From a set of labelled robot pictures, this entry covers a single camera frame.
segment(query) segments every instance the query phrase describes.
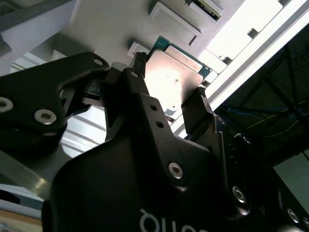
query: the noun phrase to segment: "bright light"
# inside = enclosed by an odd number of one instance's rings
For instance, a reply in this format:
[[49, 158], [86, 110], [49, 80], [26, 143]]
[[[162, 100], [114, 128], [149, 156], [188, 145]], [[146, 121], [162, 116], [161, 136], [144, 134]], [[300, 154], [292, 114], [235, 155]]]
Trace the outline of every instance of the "bright light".
[[209, 83], [212, 83], [218, 76], [218, 73], [215, 71], [211, 71], [205, 78], [205, 80]]
[[[306, 0], [292, 0], [278, 15], [256, 36], [256, 38], [233, 60], [228, 67], [211, 83], [205, 93], [206, 96], [212, 97], [215, 94], [215, 99], [211, 102], [211, 107], [215, 110], [222, 104], [236, 89], [238, 89], [252, 74], [254, 74], [263, 64], [265, 64], [276, 52], [278, 52], [293, 36], [295, 36], [308, 22], [308, 12], [300, 15], [300, 19], [286, 29], [279, 29], [304, 3]], [[267, 40], [277, 31], [278, 38], [271, 43]], [[255, 52], [262, 46], [265, 46], [265, 51], [260, 55]], [[219, 93], [217, 90], [226, 85], [223, 91]]]
[[[172, 105], [181, 105], [181, 82], [180, 74], [177, 70], [169, 68], [159, 68], [156, 70], [146, 70], [147, 78], [145, 79], [148, 91], [151, 96], [155, 96], [160, 100], [163, 111], [166, 111]], [[160, 85], [160, 91], [157, 90], [158, 83], [164, 83]]]
[[183, 130], [178, 136], [181, 138], [185, 138], [188, 134], [185, 132], [185, 130]]
[[248, 33], [252, 29], [260, 32], [281, 9], [278, 0], [246, 0], [207, 49], [217, 57], [235, 59], [251, 42]]
[[213, 53], [211, 53], [207, 49], [205, 49], [201, 53], [201, 55], [199, 55], [198, 60], [206, 64], [216, 73], [221, 73], [227, 66], [222, 60], [217, 58]]

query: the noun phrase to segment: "metal frame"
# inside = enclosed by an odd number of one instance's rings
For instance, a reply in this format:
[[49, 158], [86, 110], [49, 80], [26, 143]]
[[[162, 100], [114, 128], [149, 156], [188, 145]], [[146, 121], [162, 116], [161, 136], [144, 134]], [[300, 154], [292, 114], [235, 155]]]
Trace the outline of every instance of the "metal frame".
[[[15, 102], [0, 114], [6, 125], [0, 128], [0, 170], [45, 198], [43, 227], [58, 232], [151, 231], [142, 223], [149, 217], [156, 231], [161, 227], [157, 218], [164, 219], [163, 230], [172, 218], [172, 226], [177, 223], [182, 230], [306, 231], [303, 221], [291, 217], [293, 212], [308, 218], [306, 211], [259, 159], [250, 139], [231, 136], [226, 122], [213, 115], [205, 89], [197, 88], [182, 105], [191, 135], [186, 141], [172, 133], [159, 101], [149, 96], [139, 73], [143, 67], [115, 71], [99, 56], [84, 53], [0, 79], [0, 96]], [[42, 83], [42, 75], [49, 82]], [[29, 89], [23, 80], [31, 83]], [[20, 86], [12, 86], [18, 81]], [[68, 86], [73, 94], [64, 107], [59, 94]], [[24, 101], [31, 104], [24, 108]], [[59, 141], [66, 118], [89, 107], [83, 102], [106, 108], [108, 140], [66, 160], [57, 149]], [[39, 105], [57, 116], [54, 123], [36, 122], [33, 113]]]
[[289, 1], [277, 16], [206, 89], [206, 95], [212, 108], [215, 110], [221, 105], [267, 60], [300, 32], [308, 23], [308, 18], [308, 1]]
[[[289, 79], [291, 81], [291, 91], [293, 93], [294, 104], [285, 96], [285, 94], [277, 87], [277, 85], [270, 79], [271, 74], [275, 71], [275, 69], [282, 64], [284, 59], [286, 58], [289, 70]], [[265, 82], [268, 86], [273, 90], [273, 92], [280, 98], [280, 100], [286, 105], [288, 111], [286, 112], [277, 112], [270, 110], [260, 110], [260, 109], [249, 109], [243, 108], [245, 104], [251, 99], [251, 97], [257, 92], [260, 88], [261, 84]], [[271, 114], [271, 115], [280, 115], [280, 116], [289, 116], [290, 114], [295, 114], [297, 120], [299, 120], [306, 130], [309, 130], [309, 123], [306, 118], [301, 115], [300, 109], [302, 107], [301, 103], [298, 99], [297, 88], [295, 83], [294, 70], [292, 66], [292, 58], [291, 52], [289, 49], [289, 45], [287, 44], [284, 47], [284, 54], [279, 57], [279, 59], [275, 62], [275, 64], [268, 70], [266, 75], [262, 77], [258, 83], [254, 86], [254, 88], [247, 94], [244, 100], [240, 103], [239, 107], [228, 106], [229, 108], [237, 111], [251, 112], [251, 113], [262, 113], [262, 114]]]
[[12, 62], [65, 28], [75, 17], [80, 0], [46, 0], [0, 15], [0, 75]]

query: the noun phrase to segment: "white panel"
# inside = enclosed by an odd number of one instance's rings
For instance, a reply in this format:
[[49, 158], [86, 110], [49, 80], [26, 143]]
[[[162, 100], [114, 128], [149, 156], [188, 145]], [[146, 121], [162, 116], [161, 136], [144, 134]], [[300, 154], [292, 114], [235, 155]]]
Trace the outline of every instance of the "white panel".
[[129, 48], [129, 51], [127, 52], [127, 55], [133, 58], [137, 52], [145, 52], [148, 54], [150, 51], [149, 49], [145, 48], [139, 43], [133, 42], [132, 46]]
[[[245, 81], [247, 81], [262, 65], [276, 54], [287, 42], [309, 22], [309, 1], [292, 0], [278, 15], [255, 37], [239, 56], [206, 88], [207, 98], [213, 98], [211, 108], [215, 110]], [[263, 46], [262, 53], [256, 51]], [[233, 82], [223, 91], [216, 92], [225, 82]]]
[[180, 115], [178, 119], [176, 119], [173, 124], [170, 126], [172, 132], [174, 133], [178, 128], [184, 123], [183, 115]]
[[188, 135], [188, 134], [186, 133], [186, 131], [183, 130], [183, 131], [179, 134], [179, 137], [181, 137], [181, 138], [184, 139], [187, 135]]
[[83, 140], [82, 138], [79, 138], [76, 135], [72, 135], [70, 133], [65, 132], [63, 134], [61, 143], [70, 147], [75, 148], [76, 150], [86, 152], [97, 145], [94, 143], [91, 143], [91, 145], [87, 144], [87, 140]]
[[157, 2], [150, 13], [150, 18], [158, 22], [160, 25], [175, 33], [175, 36], [188, 45], [193, 45], [198, 37], [201, 36], [200, 31], [192, 27], [183, 20], [179, 15], [175, 14], [168, 7]]
[[79, 114], [78, 116], [85, 118], [106, 130], [105, 112], [103, 110], [91, 106], [88, 111]]
[[207, 49], [217, 57], [235, 59], [251, 40], [252, 38], [242, 29], [226, 28], [216, 36]]
[[278, 0], [246, 0], [229, 23], [260, 32], [281, 9]]
[[26, 53], [22, 57], [18, 58], [14, 63], [23, 67], [24, 69], [28, 69], [40, 64], [44, 64], [46, 61], [36, 57], [31, 53]]
[[213, 82], [218, 76], [218, 73], [215, 71], [211, 71], [208, 76], [206, 76], [205, 80], [209, 83]]
[[70, 156], [70, 157], [72, 157], [72, 158], [74, 158], [74, 157], [76, 157], [76, 156], [79, 156], [79, 155], [81, 154], [81, 152], [76, 151], [76, 150], [73, 150], [73, 149], [71, 149], [71, 148], [69, 148], [69, 147], [66, 147], [66, 146], [63, 146], [62, 148], [63, 148], [64, 152], [65, 152], [68, 156]]
[[58, 52], [58, 51], [56, 51], [56, 50], [54, 50], [53, 56], [52, 56], [52, 61], [53, 60], [57, 60], [57, 59], [62, 59], [62, 58], [65, 58], [65, 57], [67, 57], [67, 56], [62, 54], [62, 53], [60, 53], [60, 52]]
[[102, 144], [103, 142], [105, 142], [105, 131], [100, 130], [87, 123], [84, 123], [73, 117], [68, 120], [67, 130], [77, 133], [84, 138], [88, 138], [90, 141], [97, 144]]
[[207, 49], [201, 53], [201, 55], [198, 57], [198, 60], [206, 64], [216, 73], [221, 73], [227, 67], [227, 65], [222, 60], [220, 60]]

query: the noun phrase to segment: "robotic arm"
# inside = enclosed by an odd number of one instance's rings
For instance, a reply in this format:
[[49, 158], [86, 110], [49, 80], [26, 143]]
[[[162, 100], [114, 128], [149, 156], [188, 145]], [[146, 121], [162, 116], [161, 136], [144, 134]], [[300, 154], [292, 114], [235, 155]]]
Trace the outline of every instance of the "robotic arm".
[[[308, 215], [197, 88], [174, 135], [144, 82], [82, 53], [0, 78], [0, 172], [45, 199], [45, 232], [309, 231]], [[106, 108], [106, 142], [70, 159], [67, 118]]]

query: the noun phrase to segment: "cable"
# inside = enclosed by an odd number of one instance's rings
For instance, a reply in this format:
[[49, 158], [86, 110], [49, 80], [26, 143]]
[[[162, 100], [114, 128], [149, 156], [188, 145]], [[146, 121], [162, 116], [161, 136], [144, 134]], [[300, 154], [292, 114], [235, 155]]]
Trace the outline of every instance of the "cable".
[[[235, 110], [235, 109], [232, 109], [232, 108], [230, 108], [228, 105], [225, 105], [225, 104], [223, 104], [226, 108], [228, 108], [230, 111], [233, 111], [233, 112], [235, 112], [235, 113], [237, 113], [237, 114], [240, 114], [240, 115], [254, 115], [254, 113], [248, 113], [248, 112], [243, 112], [243, 111], [238, 111], [238, 110]], [[277, 111], [277, 110], [283, 110], [283, 111], [281, 111], [281, 112], [284, 112], [284, 111], [286, 111], [286, 110], [288, 110], [288, 109], [286, 109], [286, 108], [271, 108], [271, 109], [266, 109], [266, 110], [271, 110], [271, 111]]]
[[[265, 120], [267, 120], [268, 122], [270, 122], [272, 125], [274, 125], [275, 127], [277, 127], [279, 130], [282, 130], [282, 129], [281, 129], [280, 127], [278, 127], [274, 122], [272, 122], [272, 121], [266, 119], [264, 116], [262, 116], [262, 115], [260, 115], [260, 114], [258, 114], [258, 113], [254, 113], [254, 114], [256, 114], [256, 115], [258, 115], [258, 116], [264, 118]], [[282, 133], [285, 134], [286, 137], [289, 138], [289, 140], [292, 140], [292, 138], [291, 138], [285, 131], [282, 130]], [[305, 157], [305, 158], [307, 159], [307, 161], [309, 162], [309, 157], [308, 157], [303, 151], [302, 151], [301, 153], [304, 155], [304, 157]]]
[[290, 128], [292, 128], [293, 126], [295, 126], [297, 122], [299, 122], [299, 121], [297, 120], [297, 121], [296, 121], [295, 123], [293, 123], [288, 129], [286, 129], [286, 130], [284, 130], [284, 131], [282, 131], [282, 132], [279, 132], [279, 133], [277, 133], [277, 134], [272, 134], [272, 135], [266, 135], [266, 136], [264, 136], [264, 137], [274, 137], [274, 136], [283, 134], [284, 132], [287, 132]]
[[[254, 115], [254, 114], [255, 114], [255, 113], [244, 113], [244, 112], [240, 112], [240, 111], [237, 111], [237, 110], [234, 110], [234, 109], [228, 107], [228, 105], [225, 105], [225, 104], [224, 104], [224, 106], [225, 106], [226, 108], [228, 108], [230, 111], [233, 111], [233, 112], [235, 112], [235, 113], [237, 113], [237, 114], [240, 114], [240, 115]], [[276, 115], [271, 115], [271, 116], [267, 117], [267, 119], [272, 118], [272, 117], [274, 117], [274, 116], [276, 116]], [[264, 122], [264, 121], [266, 121], [265, 118], [264, 118], [262, 121], [259, 121], [259, 122], [257, 122], [257, 123], [254, 123], [253, 125], [247, 127], [247, 129], [249, 129], [249, 128], [251, 128], [251, 127], [254, 127], [255, 125], [260, 124], [260, 123], [262, 123], [262, 122]]]

